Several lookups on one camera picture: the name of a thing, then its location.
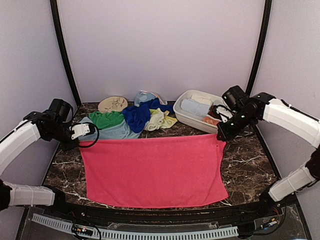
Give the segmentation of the light blue dotted towel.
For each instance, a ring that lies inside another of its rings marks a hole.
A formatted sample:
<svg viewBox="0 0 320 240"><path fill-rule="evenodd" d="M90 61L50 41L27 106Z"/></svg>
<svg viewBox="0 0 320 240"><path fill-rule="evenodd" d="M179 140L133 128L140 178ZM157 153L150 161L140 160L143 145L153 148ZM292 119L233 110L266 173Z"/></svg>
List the light blue dotted towel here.
<svg viewBox="0 0 320 240"><path fill-rule="evenodd" d="M158 98L159 102L161 105L167 105L168 102L166 100L162 100L162 98L160 97L160 95L156 92L152 92L152 91L144 91L144 90L140 90L135 98L134 98L134 105L136 107L140 106L140 103L144 103L144 102L148 102L150 100L154 100Z"/></svg>

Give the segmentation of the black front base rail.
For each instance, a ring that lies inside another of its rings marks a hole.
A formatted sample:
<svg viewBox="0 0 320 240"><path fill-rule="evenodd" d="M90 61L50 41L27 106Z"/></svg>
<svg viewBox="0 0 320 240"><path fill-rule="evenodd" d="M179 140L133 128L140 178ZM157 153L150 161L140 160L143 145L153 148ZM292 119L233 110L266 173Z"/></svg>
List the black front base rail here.
<svg viewBox="0 0 320 240"><path fill-rule="evenodd" d="M200 207L195 209L122 209L85 206L61 202L57 206L45 207L44 212L51 216L75 219L83 223L88 221L96 225L108 223L137 225L184 225L218 222L221 224L246 224L253 220L270 215L275 203L268 200L226 206Z"/></svg>

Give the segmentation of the beige bird-painted plate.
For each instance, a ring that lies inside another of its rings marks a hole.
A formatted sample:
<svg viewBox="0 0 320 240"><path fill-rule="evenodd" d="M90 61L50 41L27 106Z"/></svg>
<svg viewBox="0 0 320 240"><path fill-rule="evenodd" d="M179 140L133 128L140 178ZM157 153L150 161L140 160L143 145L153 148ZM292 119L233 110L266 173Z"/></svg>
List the beige bird-painted plate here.
<svg viewBox="0 0 320 240"><path fill-rule="evenodd" d="M102 114L121 112L128 107L128 101L122 96L110 96L98 104L98 111Z"/></svg>

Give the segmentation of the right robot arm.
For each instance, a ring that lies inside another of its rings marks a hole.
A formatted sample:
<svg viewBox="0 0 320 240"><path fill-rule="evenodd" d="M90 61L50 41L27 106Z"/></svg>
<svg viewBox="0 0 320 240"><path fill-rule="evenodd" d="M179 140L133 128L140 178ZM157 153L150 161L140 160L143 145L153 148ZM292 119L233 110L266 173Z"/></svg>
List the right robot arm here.
<svg viewBox="0 0 320 240"><path fill-rule="evenodd" d="M270 123L281 134L275 142L267 138L272 153L293 157L294 165L286 175L268 186L259 196L255 213L266 217L286 197L320 181L320 120L269 93L247 95L238 86L230 88L222 99L232 111L232 117L217 125L217 139L227 142L248 125L258 121Z"/></svg>

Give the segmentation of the pink towel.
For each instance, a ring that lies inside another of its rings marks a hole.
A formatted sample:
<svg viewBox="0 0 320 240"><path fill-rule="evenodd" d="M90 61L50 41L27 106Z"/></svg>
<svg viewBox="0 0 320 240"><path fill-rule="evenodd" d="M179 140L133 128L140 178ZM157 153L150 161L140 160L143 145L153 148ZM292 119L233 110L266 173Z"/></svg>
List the pink towel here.
<svg viewBox="0 0 320 240"><path fill-rule="evenodd" d="M191 208L229 194L221 177L225 143L214 134L99 140L81 149L86 195L121 208Z"/></svg>

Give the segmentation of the grey-blue towel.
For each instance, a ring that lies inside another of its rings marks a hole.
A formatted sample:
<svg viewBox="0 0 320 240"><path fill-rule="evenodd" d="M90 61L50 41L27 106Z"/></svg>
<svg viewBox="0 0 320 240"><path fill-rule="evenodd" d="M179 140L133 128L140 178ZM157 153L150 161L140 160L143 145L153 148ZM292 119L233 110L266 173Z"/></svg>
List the grey-blue towel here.
<svg viewBox="0 0 320 240"><path fill-rule="evenodd" d="M93 123L88 117L84 117L80 123ZM137 139L140 136L141 132L133 132L129 125L123 120L119 125L99 130L98 140L121 140L121 139ZM78 139L80 141L94 141L97 138L97 132L80 136Z"/></svg>

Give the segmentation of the large pale blue towel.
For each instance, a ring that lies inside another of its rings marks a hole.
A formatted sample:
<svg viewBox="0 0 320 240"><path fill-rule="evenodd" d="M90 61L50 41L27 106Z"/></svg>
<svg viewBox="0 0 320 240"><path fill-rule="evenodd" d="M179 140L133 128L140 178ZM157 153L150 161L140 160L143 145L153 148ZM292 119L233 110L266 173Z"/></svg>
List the large pale blue towel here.
<svg viewBox="0 0 320 240"><path fill-rule="evenodd" d="M185 112L204 118L209 112L210 105L200 103L191 98L182 100L180 107Z"/></svg>

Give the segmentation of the brown rolled towel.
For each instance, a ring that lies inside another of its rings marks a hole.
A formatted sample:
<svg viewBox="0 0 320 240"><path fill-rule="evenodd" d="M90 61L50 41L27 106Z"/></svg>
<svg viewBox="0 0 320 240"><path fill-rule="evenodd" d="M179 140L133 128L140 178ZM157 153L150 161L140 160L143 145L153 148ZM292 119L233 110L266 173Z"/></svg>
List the brown rolled towel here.
<svg viewBox="0 0 320 240"><path fill-rule="evenodd" d="M213 117L214 119L221 119L220 114L217 113L217 106L216 105L211 105L210 106L207 115Z"/></svg>

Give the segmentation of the white rolled towel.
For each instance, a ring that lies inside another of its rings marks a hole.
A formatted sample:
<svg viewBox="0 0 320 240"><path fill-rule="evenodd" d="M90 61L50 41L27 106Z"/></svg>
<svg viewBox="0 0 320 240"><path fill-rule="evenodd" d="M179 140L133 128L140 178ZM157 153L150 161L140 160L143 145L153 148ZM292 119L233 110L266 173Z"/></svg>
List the white rolled towel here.
<svg viewBox="0 0 320 240"><path fill-rule="evenodd" d="M193 94L191 96L191 99L200 103L200 104L204 104L204 105L211 106L213 104L213 101L210 98L202 96L202 95Z"/></svg>

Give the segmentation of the orange patterned rolled towel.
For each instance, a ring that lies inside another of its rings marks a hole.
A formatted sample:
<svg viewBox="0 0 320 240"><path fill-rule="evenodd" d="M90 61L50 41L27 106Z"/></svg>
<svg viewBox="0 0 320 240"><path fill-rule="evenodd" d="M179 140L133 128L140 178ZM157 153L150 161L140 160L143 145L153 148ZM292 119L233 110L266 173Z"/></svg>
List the orange patterned rolled towel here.
<svg viewBox="0 0 320 240"><path fill-rule="evenodd" d="M202 119L202 121L203 121L204 123L207 123L207 124L210 124L210 125L213 125L213 126L217 126L218 123L220 122L219 119L215 119L215 118L213 118L213 117L211 117L211 116L206 116L206 117L204 117L204 118Z"/></svg>

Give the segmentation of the black left frame post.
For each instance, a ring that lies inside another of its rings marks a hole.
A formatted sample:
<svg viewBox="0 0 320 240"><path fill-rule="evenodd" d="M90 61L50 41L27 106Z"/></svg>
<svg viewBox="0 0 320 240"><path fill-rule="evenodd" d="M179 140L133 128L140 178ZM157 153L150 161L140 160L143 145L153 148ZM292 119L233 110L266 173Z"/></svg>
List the black left frame post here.
<svg viewBox="0 0 320 240"><path fill-rule="evenodd" d="M63 35L63 29L62 29L62 24L61 24L59 9L58 9L58 1L50 0L49 2L50 2L50 9L51 9L55 35L56 35L63 67L65 70L65 74L66 74L68 84L69 84L73 99L75 101L75 104L77 107L80 107L82 105L82 101L76 86L76 81L72 73L72 68L71 68L69 56L67 53L67 48L65 44L65 39Z"/></svg>

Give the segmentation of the black frame post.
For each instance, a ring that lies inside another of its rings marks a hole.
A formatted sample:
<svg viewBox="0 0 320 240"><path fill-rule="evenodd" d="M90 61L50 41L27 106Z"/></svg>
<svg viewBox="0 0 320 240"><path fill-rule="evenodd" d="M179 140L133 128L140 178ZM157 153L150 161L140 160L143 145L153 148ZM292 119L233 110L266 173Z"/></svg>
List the black frame post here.
<svg viewBox="0 0 320 240"><path fill-rule="evenodd" d="M67 53L67 48L65 44L65 39L63 35L63 29L62 29L62 24L61 24L59 9L58 9L58 1L50 0L49 2L50 2L50 9L51 9L55 35L56 35L63 67L65 70L65 74L66 74L68 84L69 84L73 99L75 101L75 104L77 107L80 107L82 105L82 101L76 86L76 81L72 73L72 68L71 68L69 56Z"/></svg>
<svg viewBox="0 0 320 240"><path fill-rule="evenodd" d="M268 27L269 27L269 21L270 21L270 15L271 15L271 10L272 10L272 0L265 0L264 1L264 9L263 9L263 15L262 15L262 21L261 21L261 28L259 32L259 37L258 37L258 42L256 46L256 51L252 63L252 68L250 71L250 75L248 78L248 83L246 85L245 93L247 95L251 95L255 81L257 78L259 66L261 63L262 55L263 55L263 50L265 46L265 41L267 37L267 32L268 32Z"/></svg>

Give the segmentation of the pale green rolled towel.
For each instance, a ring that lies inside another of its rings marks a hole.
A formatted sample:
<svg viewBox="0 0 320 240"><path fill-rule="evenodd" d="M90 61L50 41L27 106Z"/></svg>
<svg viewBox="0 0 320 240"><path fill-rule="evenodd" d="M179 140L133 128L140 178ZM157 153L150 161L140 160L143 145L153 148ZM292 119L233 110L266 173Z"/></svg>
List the pale green rolled towel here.
<svg viewBox="0 0 320 240"><path fill-rule="evenodd" d="M222 105L227 107L227 104L220 98L214 99L212 102L212 105L215 105L215 106Z"/></svg>

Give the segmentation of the white plastic basin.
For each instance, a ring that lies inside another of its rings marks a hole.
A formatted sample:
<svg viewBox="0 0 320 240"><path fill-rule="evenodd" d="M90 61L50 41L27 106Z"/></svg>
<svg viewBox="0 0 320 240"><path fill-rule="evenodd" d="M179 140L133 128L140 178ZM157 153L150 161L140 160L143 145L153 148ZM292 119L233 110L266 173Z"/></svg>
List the white plastic basin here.
<svg viewBox="0 0 320 240"><path fill-rule="evenodd" d="M188 113L181 109L181 102L183 99L191 99L192 95L201 95L207 98L210 98L212 101L215 99L222 99L219 96L206 93L203 91L198 90L187 90L185 91L174 103L173 110L175 113L176 118L183 124L186 124L188 126L191 126L193 128L196 128L198 130L207 132L207 133L213 133L216 134L218 132L217 126L210 125L208 123L205 123L202 121L204 117L200 117L191 113Z"/></svg>

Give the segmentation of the pale yellow patterned towel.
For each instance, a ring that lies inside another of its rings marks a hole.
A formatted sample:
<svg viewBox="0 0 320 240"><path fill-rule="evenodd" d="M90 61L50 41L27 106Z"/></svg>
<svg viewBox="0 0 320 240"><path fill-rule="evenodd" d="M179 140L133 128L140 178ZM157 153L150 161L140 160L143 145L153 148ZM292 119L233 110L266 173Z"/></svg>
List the pale yellow patterned towel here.
<svg viewBox="0 0 320 240"><path fill-rule="evenodd" d="M175 117L169 116L169 111L162 111L160 108L149 109L150 120L146 124L144 130L148 132L156 131L159 129L169 129L178 121Z"/></svg>

